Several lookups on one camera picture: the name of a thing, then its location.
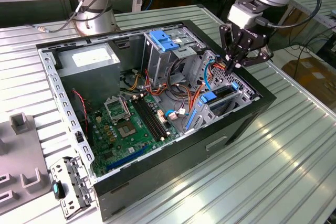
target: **blue tab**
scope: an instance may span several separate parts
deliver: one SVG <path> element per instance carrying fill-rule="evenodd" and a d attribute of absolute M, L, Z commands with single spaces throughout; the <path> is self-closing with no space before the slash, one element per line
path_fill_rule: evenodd
<path fill-rule="evenodd" d="M 201 99 L 204 103 L 207 103 L 208 101 L 214 100 L 216 98 L 217 96 L 213 92 L 207 92 L 201 96 Z"/>
<path fill-rule="evenodd" d="M 187 123 L 187 126 L 185 127 L 186 130 L 189 129 L 191 123 L 192 123 L 193 120 L 194 120 L 194 117 L 195 117 L 196 113 L 197 113 L 197 110 L 194 109 L 194 111 L 193 111 L 193 113 L 191 114 L 190 119 L 189 119 L 189 121 L 188 121 L 188 123 Z"/>
<path fill-rule="evenodd" d="M 54 193 L 56 194 L 58 192 L 57 184 L 54 184 Z"/>
<path fill-rule="evenodd" d="M 207 99 L 204 97 L 204 95 L 203 96 L 201 96 L 201 100 L 202 100 L 202 102 L 204 102 L 204 103 L 207 103 Z"/>
<path fill-rule="evenodd" d="M 162 51 L 167 52 L 179 48 L 178 44 L 175 44 L 170 37 L 161 30 L 150 31 L 151 38 L 155 43 L 162 49 Z"/>
<path fill-rule="evenodd" d="M 231 86 L 234 88 L 234 90 L 238 90 L 239 89 L 239 85 L 237 82 L 232 82 Z"/>

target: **metal bracket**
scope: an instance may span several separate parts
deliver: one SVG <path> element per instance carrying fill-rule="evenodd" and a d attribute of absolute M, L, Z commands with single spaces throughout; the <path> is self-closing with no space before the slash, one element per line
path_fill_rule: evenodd
<path fill-rule="evenodd" d="M 60 200 L 60 205 L 67 220 L 91 206 L 95 195 L 79 156 L 64 157 L 53 164 L 50 170 L 54 181 L 64 190 L 65 197 Z"/>

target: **red cable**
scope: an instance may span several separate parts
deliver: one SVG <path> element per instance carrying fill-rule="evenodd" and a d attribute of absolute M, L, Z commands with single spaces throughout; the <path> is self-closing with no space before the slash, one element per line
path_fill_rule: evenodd
<path fill-rule="evenodd" d="M 75 93 L 79 97 L 80 101 L 82 102 L 83 109 L 84 109 L 84 116 L 85 116 L 85 135 L 87 135 L 89 125 L 88 125 L 88 116 L 87 116 L 87 113 L 86 113 L 86 107 L 85 107 L 84 99 L 77 91 L 73 90 L 73 93 Z"/>

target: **aluminum table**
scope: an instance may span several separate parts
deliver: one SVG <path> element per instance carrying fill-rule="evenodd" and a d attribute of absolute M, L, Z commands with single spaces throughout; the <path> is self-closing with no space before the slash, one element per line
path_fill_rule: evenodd
<path fill-rule="evenodd" d="M 117 15 L 122 29 L 191 19 L 218 44 L 221 21 L 185 6 Z M 64 22 L 44 24 L 50 29 Z M 0 29 L 0 121 L 34 116 L 47 166 L 74 155 L 35 44 L 77 37 L 29 27 Z M 271 62 L 248 69 L 277 100 L 233 144 L 106 223 L 324 223 L 336 207 L 336 115 Z M 53 192 L 0 223 L 65 223 Z M 95 206 L 69 223 L 100 223 Z"/>
<path fill-rule="evenodd" d="M 310 15 L 314 11 L 316 3 L 316 0 L 292 0 L 279 23 L 283 24 L 294 8 Z M 336 0 L 322 0 L 320 10 L 313 18 L 317 22 L 309 28 L 309 32 L 307 33 L 309 36 L 307 36 L 304 41 L 308 41 L 314 35 L 314 32 L 320 24 L 324 25 L 326 28 L 336 27 L 336 18 L 331 16 L 332 10 L 336 10 Z"/>

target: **blue pcie slot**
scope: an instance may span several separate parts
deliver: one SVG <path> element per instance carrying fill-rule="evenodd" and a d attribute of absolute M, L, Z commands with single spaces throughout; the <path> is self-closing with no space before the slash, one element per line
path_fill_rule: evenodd
<path fill-rule="evenodd" d="M 127 162 L 131 161 L 132 159 L 135 159 L 137 157 L 140 157 L 143 153 L 144 153 L 144 150 L 148 148 L 148 145 L 145 146 L 144 148 L 142 148 L 141 150 L 138 150 L 134 153 L 132 153 L 131 155 L 127 156 L 127 157 L 124 157 L 108 166 L 106 166 L 106 170 L 111 170 L 111 169 L 114 169 L 114 168 L 117 168 L 123 164 L 126 164 Z"/>

